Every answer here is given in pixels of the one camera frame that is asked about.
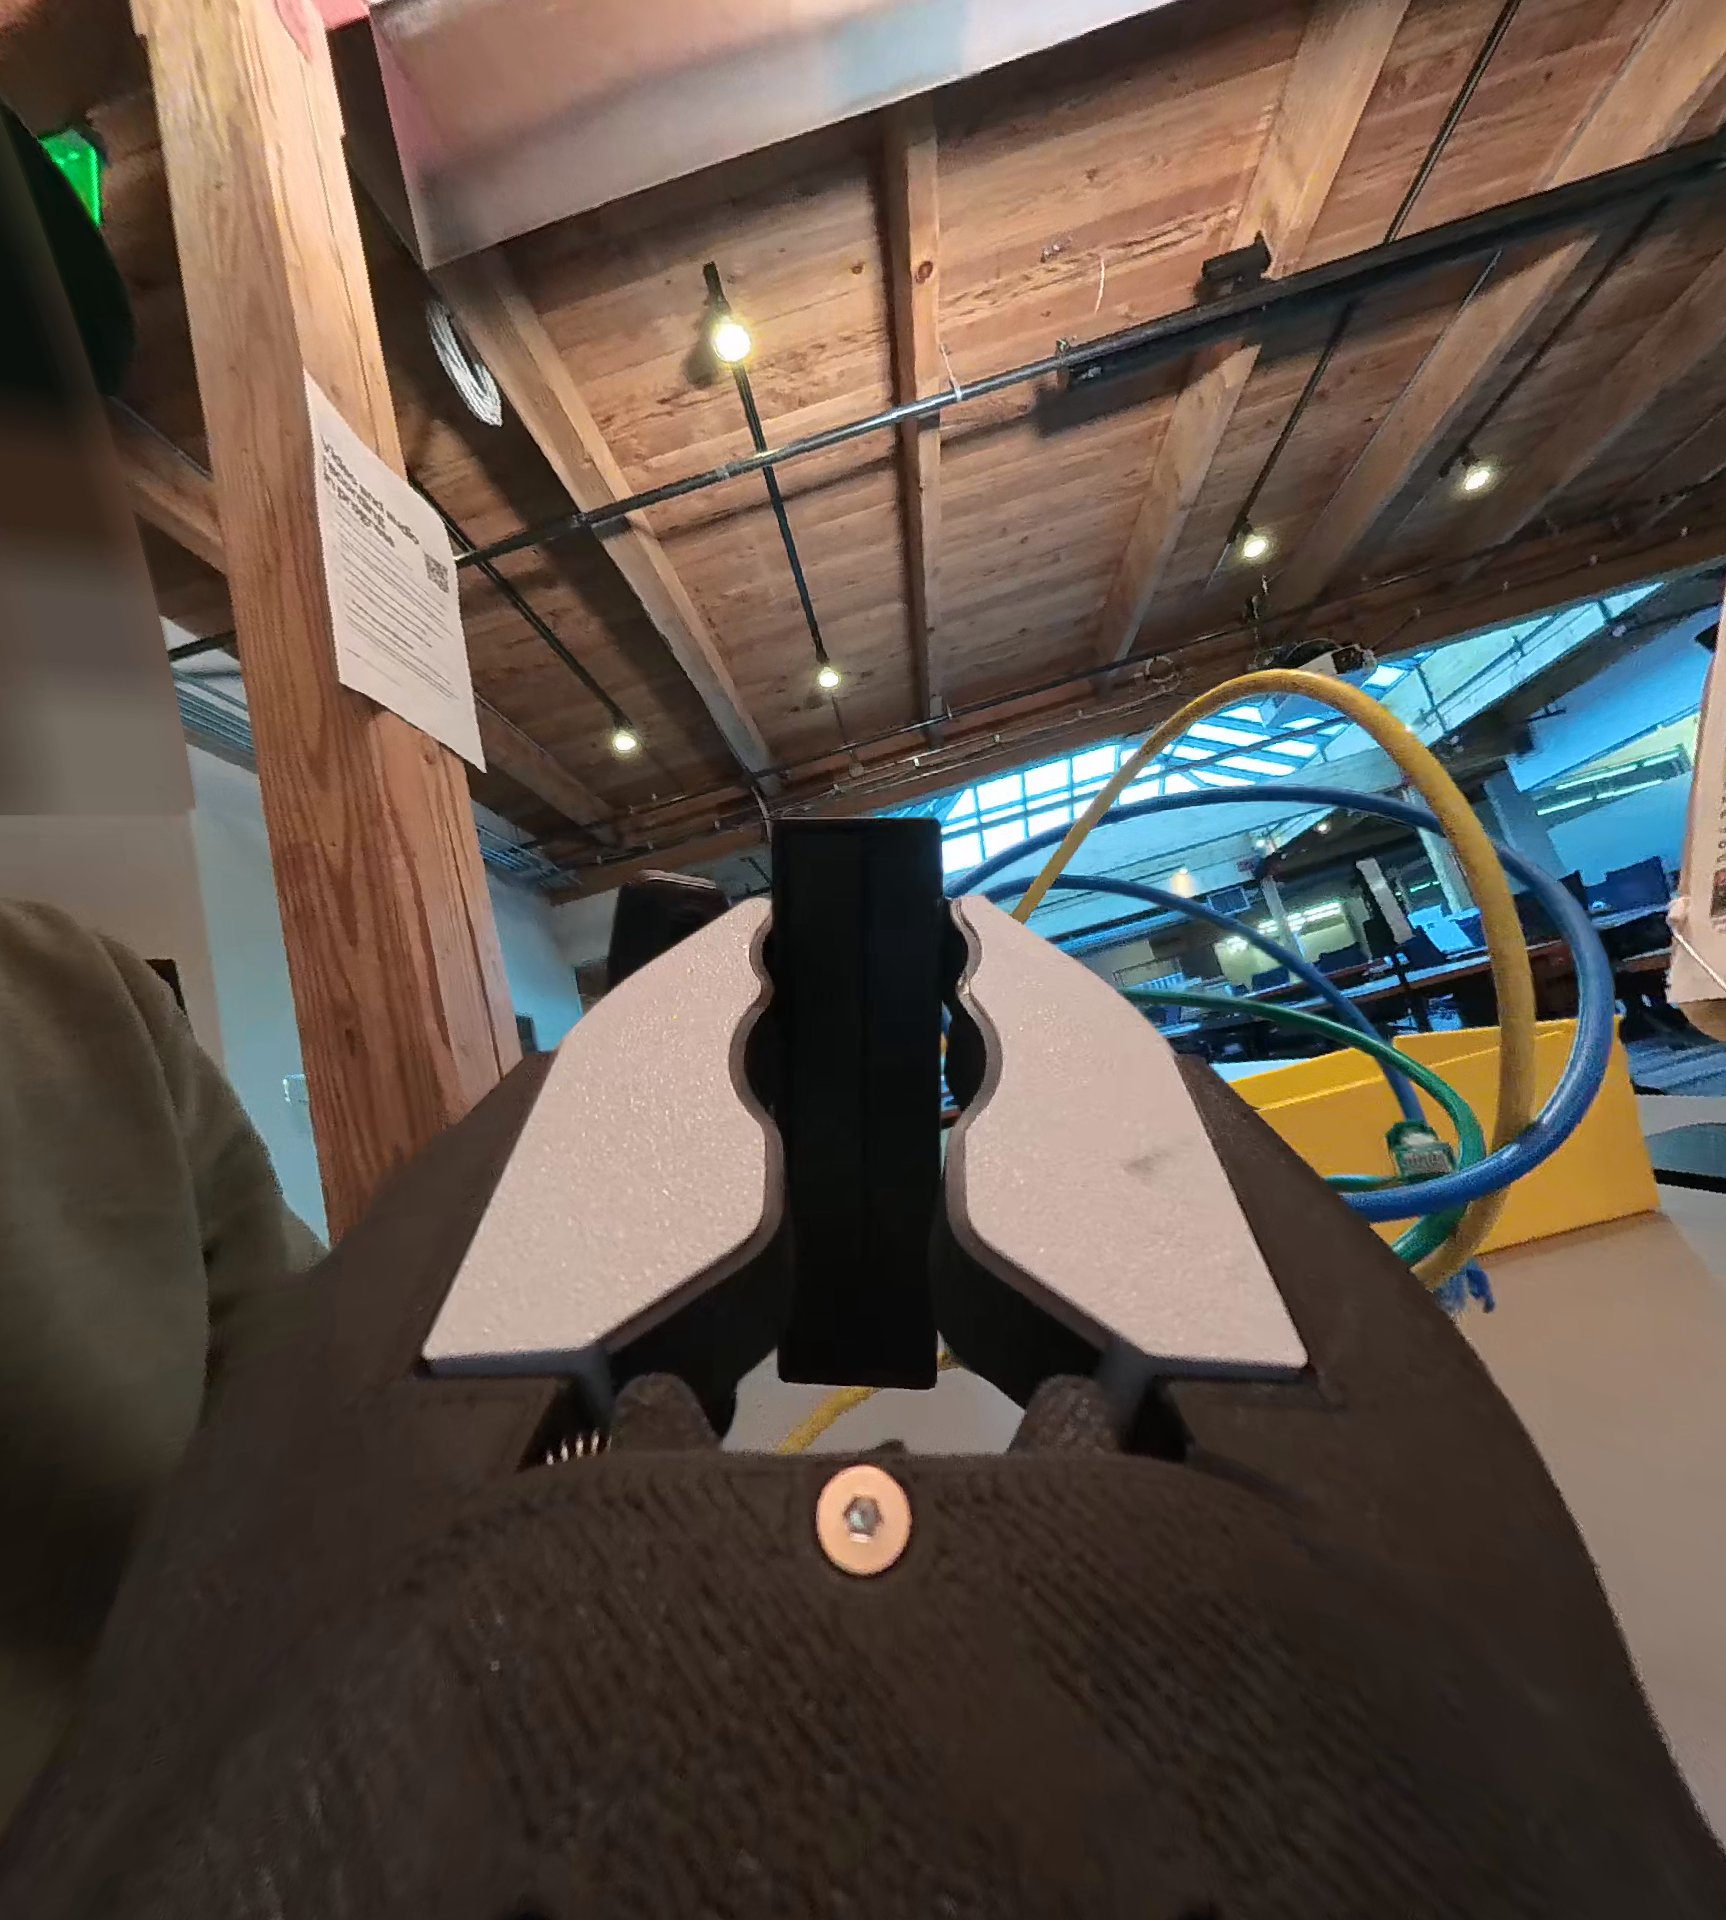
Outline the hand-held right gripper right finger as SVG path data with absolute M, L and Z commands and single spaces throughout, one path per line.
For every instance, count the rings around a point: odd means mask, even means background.
M 1120 1421 L 1163 1381 L 1285 1384 L 1308 1348 L 1166 1041 L 983 896 L 949 1039 L 973 1091 L 944 1151 L 937 1331 L 1020 1408 L 1085 1378 Z

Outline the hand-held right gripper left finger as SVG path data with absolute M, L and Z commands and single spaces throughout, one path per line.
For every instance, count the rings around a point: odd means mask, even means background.
M 565 1381 L 608 1418 L 679 1381 L 713 1432 L 787 1317 L 780 1129 L 749 1078 L 772 906 L 748 900 L 563 1039 L 420 1358 L 440 1381 Z

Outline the black rectangular plastic block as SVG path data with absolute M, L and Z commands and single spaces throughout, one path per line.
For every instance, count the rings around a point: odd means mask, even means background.
M 789 1232 L 780 1377 L 930 1388 L 944 1041 L 937 823 L 780 826 L 763 961 Z

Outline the yellow plastic bin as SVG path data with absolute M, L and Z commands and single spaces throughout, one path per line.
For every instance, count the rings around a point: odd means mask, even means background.
M 1396 1048 L 1440 1074 L 1486 1129 L 1496 1123 L 1499 1032 L 1494 1026 L 1408 1034 Z M 1355 1050 L 1275 1069 L 1227 1069 L 1226 1078 L 1315 1173 L 1364 1179 L 1392 1168 L 1385 1132 L 1400 1108 L 1380 1069 Z M 1548 1162 L 1510 1190 L 1479 1251 L 1496 1256 L 1655 1215 L 1659 1206 L 1627 1054 L 1613 1041 L 1587 1114 Z

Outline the person's olive green sweater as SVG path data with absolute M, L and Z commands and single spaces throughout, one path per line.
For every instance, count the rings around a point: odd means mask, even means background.
M 321 1256 L 161 976 L 0 900 L 0 1836 L 247 1308 Z

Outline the white paper notice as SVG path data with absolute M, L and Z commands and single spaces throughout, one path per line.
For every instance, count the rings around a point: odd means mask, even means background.
M 465 767 L 488 764 L 444 522 L 303 381 L 339 685 Z

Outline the green exit sign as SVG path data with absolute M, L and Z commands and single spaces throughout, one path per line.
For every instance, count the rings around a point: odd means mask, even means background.
M 37 136 L 37 146 L 81 202 L 88 220 L 101 229 L 108 160 L 98 141 L 77 126 L 66 126 Z

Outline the wooden support post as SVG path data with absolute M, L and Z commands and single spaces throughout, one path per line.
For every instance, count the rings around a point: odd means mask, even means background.
M 464 762 L 341 680 L 307 402 L 402 477 L 318 5 L 129 5 L 218 497 L 324 1220 L 517 1064 Z

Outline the black ceiling rail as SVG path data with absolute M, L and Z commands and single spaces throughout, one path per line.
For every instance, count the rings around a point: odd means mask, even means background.
M 1055 377 L 1069 374 L 1078 384 L 1088 384 L 1094 368 L 1101 368 L 1103 379 L 1112 381 L 1168 366 L 1213 345 L 1247 340 L 1274 324 L 1289 324 L 1333 307 L 1357 304 L 1418 279 L 1459 268 L 1470 261 L 1498 256 L 1539 238 L 1594 226 L 1625 206 L 1705 191 L 1721 180 L 1726 180 L 1726 128 L 1655 157 L 1630 160 L 1505 205 L 1494 205 L 1282 279 L 1257 279 L 1231 294 L 1178 308 L 1090 343 L 1058 348 L 970 382 L 952 382 L 934 394 L 886 407 L 786 445 L 742 455 L 657 488 L 629 493 L 536 530 L 519 530 L 499 540 L 470 546 L 455 554 L 455 564 L 489 569 L 519 552 L 595 534 L 625 518 L 736 480 L 815 458 L 878 434 L 891 434 L 903 426 L 940 420 L 945 413 L 1017 388 L 1034 388 Z

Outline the silver air duct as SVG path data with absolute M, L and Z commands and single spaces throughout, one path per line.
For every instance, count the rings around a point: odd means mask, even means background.
M 1152 10 L 1144 3 L 319 7 L 349 168 L 428 275 Z

